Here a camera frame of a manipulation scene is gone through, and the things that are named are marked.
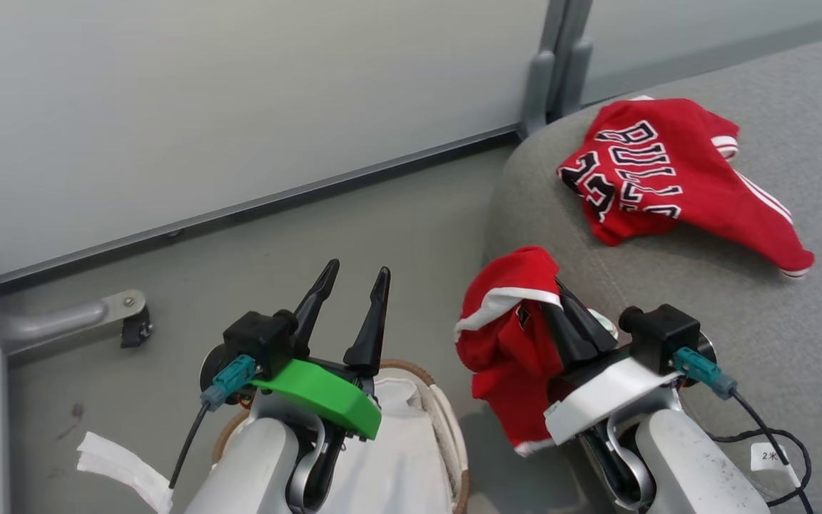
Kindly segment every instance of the black cable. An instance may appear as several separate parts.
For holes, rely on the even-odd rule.
[[[799,485],[799,487],[795,488],[794,491],[790,492],[787,495],[784,495],[782,498],[777,498],[776,500],[767,501],[766,504],[767,504],[768,507],[776,507],[776,505],[780,505],[782,503],[785,503],[786,501],[789,501],[791,498],[795,498],[796,495],[797,495],[797,497],[801,498],[801,503],[802,503],[803,507],[805,508],[805,512],[808,513],[808,514],[813,514],[813,508],[811,507],[810,500],[808,500],[808,495],[806,495],[805,489],[804,489],[805,485],[808,485],[808,481],[810,481],[810,473],[811,473],[811,462],[810,462],[810,455],[808,454],[808,450],[805,449],[805,446],[803,445],[802,442],[798,441],[795,436],[792,436],[790,433],[787,433],[785,430],[781,430],[781,433],[780,433],[779,430],[770,429],[768,426],[766,426],[766,423],[763,422],[763,418],[760,417],[760,414],[758,414],[756,412],[756,410],[754,410],[754,407],[751,407],[750,403],[747,403],[747,400],[744,400],[744,397],[741,396],[741,394],[738,393],[737,390],[733,390],[731,392],[731,396],[733,396],[734,399],[737,400],[738,403],[741,404],[741,407],[744,407],[744,410],[747,410],[747,413],[750,414],[750,416],[753,418],[753,421],[757,424],[757,426],[760,427],[760,430],[752,430],[751,432],[739,433],[739,435],[735,435],[734,437],[726,437],[726,438],[718,438],[718,439],[714,438],[712,440],[714,440],[716,442],[722,442],[722,441],[719,441],[719,439],[735,439],[737,437],[744,436],[744,437],[741,437],[741,439],[737,439],[736,441],[733,441],[733,442],[737,442],[737,441],[741,441],[743,439],[754,437],[755,435],[765,435],[766,439],[769,440],[770,445],[772,445],[773,449],[776,450],[776,453],[778,453],[779,460],[782,462],[782,464],[783,465],[789,465],[788,464],[788,458],[786,457],[786,454],[782,451],[782,447],[779,446],[779,442],[776,441],[776,437],[773,436],[773,433],[779,433],[779,435],[784,435],[784,436],[788,437],[789,440],[794,442],[801,449],[802,455],[805,456],[805,467],[806,467],[805,478],[803,478],[803,480],[801,481],[801,485]]]
[[[183,443],[183,449],[180,452],[179,458],[176,459],[176,468],[173,469],[173,475],[170,476],[170,489],[176,487],[176,479],[180,476],[180,470],[183,469],[183,461],[186,461],[186,453],[189,453],[189,446],[192,446],[192,440],[196,438],[198,427],[205,419],[205,413],[208,412],[208,401],[202,403],[202,408],[199,409],[196,421],[192,423],[192,428],[189,429],[189,435],[186,436],[186,442]]]

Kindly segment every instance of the laundry basket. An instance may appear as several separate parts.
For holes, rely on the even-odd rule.
[[[464,514],[470,493],[469,469],[467,469],[467,451],[465,440],[462,438],[459,420],[453,413],[452,406],[440,387],[433,381],[427,371],[407,361],[382,361],[377,381],[399,380],[414,383],[420,397],[420,407],[430,417],[433,433],[436,436],[437,446],[443,465],[446,466],[446,475],[451,493],[451,512]],[[215,449],[212,452],[212,463],[218,464],[228,439],[237,433],[249,416],[248,410],[242,410],[230,423],[226,424]]]

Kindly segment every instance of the teal cable connector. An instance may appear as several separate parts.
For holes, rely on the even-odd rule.
[[[212,413],[224,404],[228,396],[249,384],[255,377],[255,361],[249,355],[241,355],[215,375],[212,385],[202,391],[199,401],[208,403]]]
[[[681,348],[674,354],[674,367],[695,381],[701,381],[722,400],[728,400],[738,388],[738,381],[722,373],[721,368],[690,348]]]

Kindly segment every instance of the gray sofa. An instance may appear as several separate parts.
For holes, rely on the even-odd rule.
[[[636,94],[690,98],[741,127],[733,166],[791,209],[803,244],[816,254],[808,276],[785,278],[753,251],[685,225],[620,247],[597,241],[580,199],[554,170],[581,146],[600,106],[551,124],[515,151],[492,201],[486,253],[544,246],[560,264],[562,283],[611,318],[630,305],[671,303],[701,320],[741,393],[770,426],[808,446],[808,495],[822,513],[822,42],[627,97]],[[756,428],[740,406],[704,388],[686,393],[685,404],[711,433]],[[750,469],[749,442],[724,449]],[[791,453],[802,476],[800,453]],[[751,480],[766,498],[790,490],[777,473]],[[802,510],[791,500],[773,511]]]

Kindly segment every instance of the red garment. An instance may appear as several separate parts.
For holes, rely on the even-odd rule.
[[[737,134],[731,121],[687,99],[616,101],[557,176],[584,198],[585,217],[607,245],[670,231],[680,220],[803,276],[813,254],[788,209],[728,164]]]
[[[490,404],[520,455],[554,445],[547,387],[564,367],[539,305],[560,307],[558,270],[537,246],[500,257],[467,289],[455,328],[459,357],[475,373],[471,395]]]

